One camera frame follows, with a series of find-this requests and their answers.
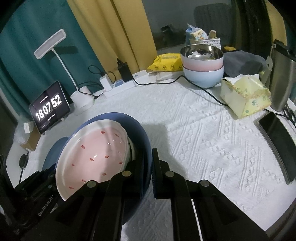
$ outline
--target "table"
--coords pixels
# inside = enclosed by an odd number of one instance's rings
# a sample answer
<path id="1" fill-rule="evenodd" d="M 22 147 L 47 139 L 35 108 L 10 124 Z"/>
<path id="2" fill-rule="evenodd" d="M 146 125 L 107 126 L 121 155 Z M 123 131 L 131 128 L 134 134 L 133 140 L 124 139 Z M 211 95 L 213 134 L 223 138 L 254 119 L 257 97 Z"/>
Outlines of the table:
<path id="1" fill-rule="evenodd" d="M 218 97 L 220 86 L 210 92 Z M 69 115 L 41 136 L 22 179 L 42 169 L 58 139 L 70 136 L 85 121 L 106 112 L 134 117 L 171 170 L 195 182 L 208 179 L 263 230 L 296 197 L 296 182 L 286 185 L 272 150 L 254 124 L 264 111 L 237 119 L 229 108 L 184 80 L 137 86 L 110 98 L 102 95 L 86 112 Z M 280 119 L 296 140 L 292 124 Z M 155 200 L 152 185 L 136 214 L 123 226 L 121 239 L 173 239 L 170 201 Z"/>

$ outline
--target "screw head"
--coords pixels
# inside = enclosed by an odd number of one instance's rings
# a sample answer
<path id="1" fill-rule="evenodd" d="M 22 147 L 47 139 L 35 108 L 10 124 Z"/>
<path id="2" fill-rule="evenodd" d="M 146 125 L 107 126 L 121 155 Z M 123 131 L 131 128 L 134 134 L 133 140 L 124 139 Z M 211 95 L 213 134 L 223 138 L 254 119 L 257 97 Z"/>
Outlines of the screw head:
<path id="1" fill-rule="evenodd" d="M 175 173 L 172 172 L 172 171 L 167 171 L 167 172 L 165 173 L 165 175 L 166 175 L 167 177 L 173 177 L 173 176 L 175 175 Z"/>
<path id="2" fill-rule="evenodd" d="M 95 181 L 89 181 L 89 182 L 87 182 L 87 187 L 89 187 L 89 188 L 93 188 L 93 187 L 95 187 L 96 186 L 96 182 Z"/>
<path id="3" fill-rule="evenodd" d="M 124 171 L 124 172 L 122 172 L 122 175 L 124 177 L 129 177 L 131 175 L 131 172 L 130 171 Z"/>
<path id="4" fill-rule="evenodd" d="M 208 187 L 210 185 L 209 181 L 208 180 L 201 180 L 200 181 L 200 184 L 203 186 L 203 187 Z"/>

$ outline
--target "pink bowl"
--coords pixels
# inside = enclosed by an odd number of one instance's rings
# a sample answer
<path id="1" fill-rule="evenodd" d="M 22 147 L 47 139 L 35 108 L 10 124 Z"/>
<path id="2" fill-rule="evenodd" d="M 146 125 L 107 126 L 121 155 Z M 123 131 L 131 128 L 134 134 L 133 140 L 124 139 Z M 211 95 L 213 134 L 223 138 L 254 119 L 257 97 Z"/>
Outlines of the pink bowl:
<path id="1" fill-rule="evenodd" d="M 206 44 L 192 44 L 181 48 L 181 61 L 186 69 L 208 72 L 223 66 L 224 54 L 217 47 Z"/>
<path id="2" fill-rule="evenodd" d="M 186 69 L 199 72 L 215 71 L 221 69 L 223 66 L 223 58 L 224 56 L 215 60 L 197 60 L 181 55 L 182 64 Z"/>
<path id="3" fill-rule="evenodd" d="M 56 169 L 57 189 L 66 200 L 90 180 L 110 180 L 125 169 L 129 158 L 128 136 L 118 122 L 92 122 L 64 147 Z"/>

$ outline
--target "yellow curtain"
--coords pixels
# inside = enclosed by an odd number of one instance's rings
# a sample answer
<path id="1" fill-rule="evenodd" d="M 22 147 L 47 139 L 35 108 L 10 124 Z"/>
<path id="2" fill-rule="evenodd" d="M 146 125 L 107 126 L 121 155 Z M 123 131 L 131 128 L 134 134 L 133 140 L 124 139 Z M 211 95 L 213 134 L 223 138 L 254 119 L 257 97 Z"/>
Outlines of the yellow curtain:
<path id="1" fill-rule="evenodd" d="M 105 71 L 120 78 L 116 58 L 132 73 L 146 69 L 157 55 L 141 0 L 67 0 Z"/>
<path id="2" fill-rule="evenodd" d="M 287 45 L 286 27 L 283 17 L 269 1 L 265 0 L 265 4 L 271 25 L 272 43 L 277 39 Z"/>

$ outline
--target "power adapter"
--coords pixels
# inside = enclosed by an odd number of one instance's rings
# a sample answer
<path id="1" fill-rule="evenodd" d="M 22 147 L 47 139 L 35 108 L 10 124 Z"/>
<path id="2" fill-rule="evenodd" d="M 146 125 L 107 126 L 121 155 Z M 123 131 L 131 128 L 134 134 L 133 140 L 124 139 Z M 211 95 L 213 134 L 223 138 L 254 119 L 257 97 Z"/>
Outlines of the power adapter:
<path id="1" fill-rule="evenodd" d="M 119 58 L 117 58 L 117 64 L 118 64 L 117 69 L 122 77 L 122 80 L 124 82 L 128 82 L 128 81 L 132 80 L 133 76 L 132 76 L 131 71 L 128 67 L 128 64 L 126 62 L 123 63 Z"/>

